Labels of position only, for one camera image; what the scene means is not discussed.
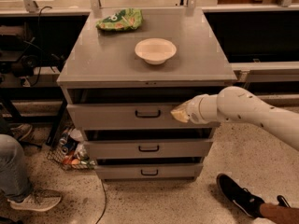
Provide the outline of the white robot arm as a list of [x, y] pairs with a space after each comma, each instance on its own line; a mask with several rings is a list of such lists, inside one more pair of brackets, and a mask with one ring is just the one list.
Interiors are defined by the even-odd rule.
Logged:
[[197, 95], [175, 107], [171, 115], [183, 123], [253, 124], [299, 150], [299, 114], [269, 105], [243, 88], [232, 86], [218, 94]]

